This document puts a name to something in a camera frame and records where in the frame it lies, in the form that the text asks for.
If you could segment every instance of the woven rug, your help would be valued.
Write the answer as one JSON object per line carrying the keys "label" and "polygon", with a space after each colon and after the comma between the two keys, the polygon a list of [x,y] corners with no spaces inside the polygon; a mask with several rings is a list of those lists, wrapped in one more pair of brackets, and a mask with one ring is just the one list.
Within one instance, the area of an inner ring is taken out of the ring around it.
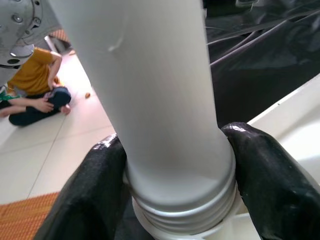
{"label": "woven rug", "polygon": [[54,204],[57,193],[0,205],[0,240],[31,240]]}

